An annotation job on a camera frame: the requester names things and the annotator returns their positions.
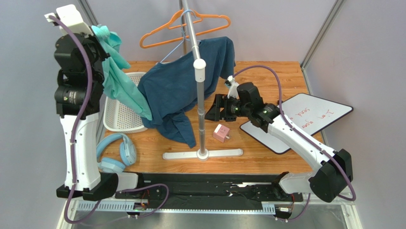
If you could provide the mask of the teal t shirt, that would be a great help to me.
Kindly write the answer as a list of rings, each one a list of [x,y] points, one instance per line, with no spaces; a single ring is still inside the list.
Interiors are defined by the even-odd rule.
[[[131,68],[131,65],[120,54],[121,38],[105,25],[92,26],[91,29],[105,52],[110,55],[102,62],[104,94],[151,121],[152,112],[147,100],[133,80],[123,71]]]

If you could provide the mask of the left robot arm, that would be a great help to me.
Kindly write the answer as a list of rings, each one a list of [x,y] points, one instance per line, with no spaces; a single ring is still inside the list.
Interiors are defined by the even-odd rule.
[[[103,94],[102,62],[108,54],[94,36],[64,35],[55,44],[60,66],[54,94],[65,136],[67,169],[59,198],[98,201],[134,189],[136,173],[101,172],[97,163],[96,131]]]

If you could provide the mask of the dark blue t shirt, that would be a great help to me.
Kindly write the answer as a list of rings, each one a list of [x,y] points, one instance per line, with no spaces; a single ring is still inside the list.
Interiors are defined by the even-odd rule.
[[[234,44],[228,37],[210,38],[201,40],[199,51],[206,62],[204,98],[208,98],[215,92],[219,78],[227,79],[234,73]],[[151,120],[142,119],[143,125],[190,148],[196,146],[196,139],[185,113],[197,104],[193,63],[192,52],[170,63],[157,63],[138,84],[152,113]]]

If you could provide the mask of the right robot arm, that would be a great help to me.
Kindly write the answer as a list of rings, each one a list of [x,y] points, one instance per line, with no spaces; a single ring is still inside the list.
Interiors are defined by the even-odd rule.
[[[205,115],[206,120],[233,122],[246,117],[253,126],[288,145],[312,168],[311,173],[283,172],[276,180],[279,189],[286,193],[311,193],[330,203],[336,197],[354,201],[356,195],[345,197],[346,188],[354,191],[352,157],[345,149],[336,151],[319,142],[288,120],[288,116],[274,104],[264,103],[258,88],[251,82],[237,86],[237,98],[216,94],[213,105]]]

